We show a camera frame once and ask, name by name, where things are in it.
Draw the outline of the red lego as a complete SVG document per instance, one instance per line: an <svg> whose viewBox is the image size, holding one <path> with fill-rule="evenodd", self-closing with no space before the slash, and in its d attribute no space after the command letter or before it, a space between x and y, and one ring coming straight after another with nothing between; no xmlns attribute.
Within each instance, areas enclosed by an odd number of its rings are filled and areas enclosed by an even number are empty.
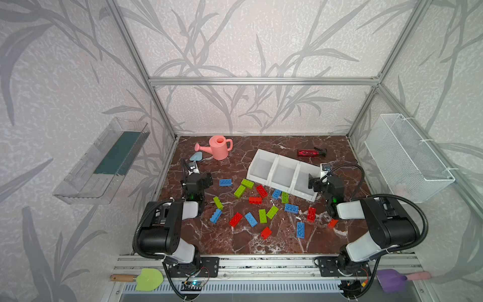
<svg viewBox="0 0 483 302"><path fill-rule="evenodd" d="M242 214L236 213L229 222L230 226L235 228L243 217L244 216Z"/></svg>
<svg viewBox="0 0 483 302"><path fill-rule="evenodd" d="M263 231L260 233L260 236L264 239L267 240L272 234L272 230L269 227L266 227L263 229Z"/></svg>
<svg viewBox="0 0 483 302"><path fill-rule="evenodd" d="M329 223L328 223L328 228L329 229L334 229L336 226L337 226L337 223L338 223L338 220L336 219L332 219Z"/></svg>
<svg viewBox="0 0 483 302"><path fill-rule="evenodd" d="M308 208L307 221L314 223L316 220L316 209L313 207Z"/></svg>
<svg viewBox="0 0 483 302"><path fill-rule="evenodd" d="M268 197L268 192L265 190L265 187L263 185L257 186L256 190L259 193L261 198Z"/></svg>
<svg viewBox="0 0 483 302"><path fill-rule="evenodd" d="M249 197L249 203L253 204L253 205L261 205L262 204L262 198Z"/></svg>

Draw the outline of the red lego bottom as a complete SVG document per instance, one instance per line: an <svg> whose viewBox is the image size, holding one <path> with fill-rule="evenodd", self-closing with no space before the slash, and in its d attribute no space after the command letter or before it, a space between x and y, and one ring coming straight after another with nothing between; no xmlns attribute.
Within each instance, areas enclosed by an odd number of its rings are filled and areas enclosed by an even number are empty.
<svg viewBox="0 0 483 302"><path fill-rule="evenodd" d="M263 229L263 231L260 233L260 236L264 239L267 240L272 234L272 230L269 227L266 227Z"/></svg>

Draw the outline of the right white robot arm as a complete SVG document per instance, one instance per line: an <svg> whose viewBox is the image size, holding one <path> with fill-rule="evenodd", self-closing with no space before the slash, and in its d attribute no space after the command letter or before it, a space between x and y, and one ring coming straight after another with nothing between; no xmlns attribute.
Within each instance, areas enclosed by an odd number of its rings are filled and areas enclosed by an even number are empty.
<svg viewBox="0 0 483 302"><path fill-rule="evenodd" d="M426 215L418 205L402 196L377 194L345 201L345 186L336 175L309 175L308 188L323 193L332 223L363 220L367 225L367 232L341 247L337 256L314 259L323 277L354 276L368 268L369 261L412 249L428 235Z"/></svg>

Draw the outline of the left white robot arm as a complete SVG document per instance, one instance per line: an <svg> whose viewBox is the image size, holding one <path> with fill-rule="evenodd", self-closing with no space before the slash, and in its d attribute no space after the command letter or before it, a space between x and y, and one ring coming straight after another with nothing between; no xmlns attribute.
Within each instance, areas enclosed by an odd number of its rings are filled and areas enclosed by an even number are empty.
<svg viewBox="0 0 483 302"><path fill-rule="evenodd" d="M147 203L136 227L133 251L147 259L162 259L170 265L201 268L201 256L195 245L182 239L182 222L202 215L205 190L213 185L210 173L200 173L197 161L182 164L182 195L178 199Z"/></svg>

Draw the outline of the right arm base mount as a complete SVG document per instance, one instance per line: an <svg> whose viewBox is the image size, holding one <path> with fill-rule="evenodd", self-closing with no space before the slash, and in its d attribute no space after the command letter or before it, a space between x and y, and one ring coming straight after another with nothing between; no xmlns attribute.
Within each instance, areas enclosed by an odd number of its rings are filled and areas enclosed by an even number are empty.
<svg viewBox="0 0 483 302"><path fill-rule="evenodd" d="M371 277L368 262L353 262L343 256L319 256L313 259L321 277Z"/></svg>

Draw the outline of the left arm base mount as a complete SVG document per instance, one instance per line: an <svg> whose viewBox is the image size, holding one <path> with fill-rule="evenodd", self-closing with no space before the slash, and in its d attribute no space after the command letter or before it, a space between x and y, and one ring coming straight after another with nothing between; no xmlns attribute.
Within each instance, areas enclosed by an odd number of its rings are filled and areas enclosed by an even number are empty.
<svg viewBox="0 0 483 302"><path fill-rule="evenodd" d="M168 273L171 278L217 278L220 268L219 257L201 257L191 264L169 265Z"/></svg>

